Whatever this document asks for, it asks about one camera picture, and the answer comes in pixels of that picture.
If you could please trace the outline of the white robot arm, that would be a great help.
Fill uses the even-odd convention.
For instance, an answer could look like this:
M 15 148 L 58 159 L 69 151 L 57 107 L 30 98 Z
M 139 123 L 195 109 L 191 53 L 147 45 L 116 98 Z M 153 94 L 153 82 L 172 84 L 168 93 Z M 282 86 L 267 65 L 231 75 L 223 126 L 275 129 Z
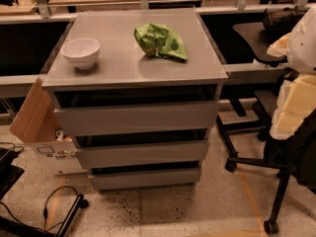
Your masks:
M 289 67 L 299 73 L 292 82 L 280 86 L 270 135 L 274 139 L 290 138 L 316 109 L 316 7 L 311 7 L 290 34 L 277 40 L 268 54 L 284 49 Z

